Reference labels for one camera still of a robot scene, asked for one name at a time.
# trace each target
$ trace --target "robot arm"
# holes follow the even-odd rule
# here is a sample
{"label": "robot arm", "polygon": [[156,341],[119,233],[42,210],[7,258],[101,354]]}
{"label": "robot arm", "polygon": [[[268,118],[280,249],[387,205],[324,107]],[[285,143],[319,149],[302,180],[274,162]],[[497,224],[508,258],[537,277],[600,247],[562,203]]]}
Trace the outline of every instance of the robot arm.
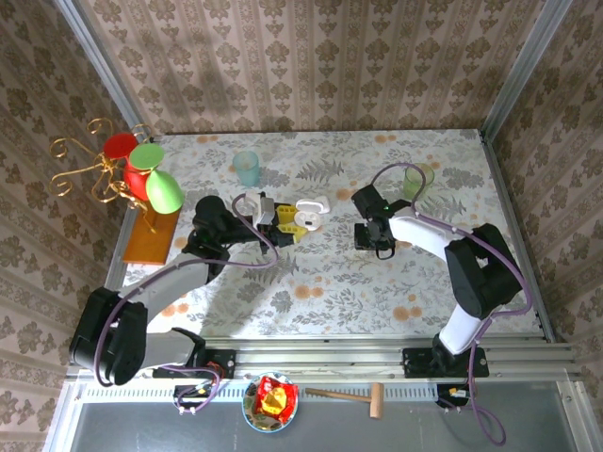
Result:
{"label": "robot arm", "polygon": [[[254,205],[253,215],[245,218],[275,247],[295,243],[293,234],[281,232],[275,204],[265,194],[249,194],[246,201]],[[93,291],[80,317],[70,345],[74,363],[94,368],[94,354],[101,331],[116,306],[122,308],[112,322],[103,343],[99,368],[101,376],[114,383],[125,384],[140,369],[164,364],[202,367],[216,361],[216,350],[207,350],[197,334],[182,329],[147,335],[147,325],[165,308],[185,293],[210,283],[230,258],[228,248],[235,243],[258,240],[258,236],[224,206],[222,199],[208,196],[195,209],[194,230],[187,245],[171,262],[155,273],[118,291],[100,287]],[[263,252],[268,245],[260,241]],[[223,350],[225,361],[231,361]]]}
{"label": "robot arm", "polygon": [[[432,358],[434,366],[442,372],[454,366],[463,367],[465,355],[481,326],[496,308],[511,301],[521,290],[519,282],[493,254],[467,237],[459,239],[453,232],[434,226],[429,217],[418,216],[407,201],[389,204],[373,185],[360,189],[352,201],[367,221],[354,226],[356,249],[374,250],[383,260],[394,256],[397,241],[406,241],[448,264],[458,304],[448,324],[434,338]],[[452,225],[450,229],[459,231]],[[477,236],[514,263],[495,226],[484,224],[472,233],[464,233]]]}

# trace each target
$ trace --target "white cable tray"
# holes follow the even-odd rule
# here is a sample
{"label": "white cable tray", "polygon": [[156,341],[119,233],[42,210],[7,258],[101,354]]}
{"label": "white cable tray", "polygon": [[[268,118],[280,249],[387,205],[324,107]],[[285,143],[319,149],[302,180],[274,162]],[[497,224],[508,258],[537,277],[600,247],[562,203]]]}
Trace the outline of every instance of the white cable tray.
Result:
{"label": "white cable tray", "polygon": [[[215,402],[240,402],[249,383],[231,382],[220,389],[214,398]],[[343,402],[319,395],[308,395],[300,385],[300,400]],[[309,384],[308,387],[337,391],[343,394],[369,396],[368,384]],[[161,403],[173,402],[174,380],[149,381],[145,384],[129,384],[118,388],[100,388],[91,383],[84,390],[83,403]],[[384,400],[386,402],[431,402],[437,400],[435,383],[395,383],[385,384]]]}

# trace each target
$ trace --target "orange wooden block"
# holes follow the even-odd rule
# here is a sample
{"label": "orange wooden block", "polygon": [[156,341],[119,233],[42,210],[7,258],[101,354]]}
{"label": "orange wooden block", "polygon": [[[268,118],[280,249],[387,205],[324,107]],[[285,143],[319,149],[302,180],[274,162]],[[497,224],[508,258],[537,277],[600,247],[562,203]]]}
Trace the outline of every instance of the orange wooden block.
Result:
{"label": "orange wooden block", "polygon": [[161,215],[153,210],[150,203],[146,204],[149,208],[146,219],[156,232],[151,231],[143,213],[139,212],[123,254],[123,261],[127,264],[163,266],[168,260],[171,238],[176,230],[180,210],[173,214]]}

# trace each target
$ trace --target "red snack packet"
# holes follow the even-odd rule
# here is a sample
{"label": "red snack packet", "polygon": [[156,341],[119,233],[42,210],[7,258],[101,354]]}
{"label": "red snack packet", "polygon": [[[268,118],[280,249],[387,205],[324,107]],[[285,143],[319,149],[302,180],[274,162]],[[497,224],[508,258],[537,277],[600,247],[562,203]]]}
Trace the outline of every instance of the red snack packet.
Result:
{"label": "red snack packet", "polygon": [[297,400],[298,387],[295,384],[281,383],[265,376],[257,387],[255,412],[286,424],[295,410]]}

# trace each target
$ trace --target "wooden mallet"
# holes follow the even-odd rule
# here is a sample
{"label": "wooden mallet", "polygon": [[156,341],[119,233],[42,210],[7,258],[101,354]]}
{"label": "wooden mallet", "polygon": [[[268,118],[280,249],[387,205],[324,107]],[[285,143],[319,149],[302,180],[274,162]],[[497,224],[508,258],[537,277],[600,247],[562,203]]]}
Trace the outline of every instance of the wooden mallet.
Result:
{"label": "wooden mallet", "polygon": [[381,419],[383,417],[383,389],[382,383],[373,383],[370,388],[370,397],[362,395],[343,394],[337,391],[324,391],[322,389],[307,388],[306,394],[313,396],[323,396],[330,398],[344,398],[346,400],[357,400],[359,402],[368,402],[370,404],[369,415],[373,419]]}

